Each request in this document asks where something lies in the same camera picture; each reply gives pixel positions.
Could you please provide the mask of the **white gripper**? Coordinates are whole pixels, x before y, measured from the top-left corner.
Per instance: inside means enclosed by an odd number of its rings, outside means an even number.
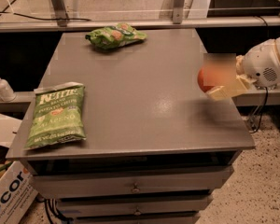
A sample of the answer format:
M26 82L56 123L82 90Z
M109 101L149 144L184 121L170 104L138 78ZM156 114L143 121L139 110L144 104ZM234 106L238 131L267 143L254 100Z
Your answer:
M280 83L280 39L269 39L253 47L245 56L238 55L236 74L230 84L215 86L206 95L219 101L245 94L252 85L250 77L256 80L255 84L259 87Z

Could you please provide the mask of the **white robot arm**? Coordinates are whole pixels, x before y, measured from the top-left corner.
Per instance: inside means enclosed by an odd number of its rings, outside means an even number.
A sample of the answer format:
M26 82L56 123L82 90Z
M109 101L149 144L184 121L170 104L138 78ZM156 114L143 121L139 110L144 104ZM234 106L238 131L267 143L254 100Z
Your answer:
M280 83L280 37L266 40L245 55L236 57L236 75L232 84L216 85L206 95L224 100L248 92L252 86L271 88Z

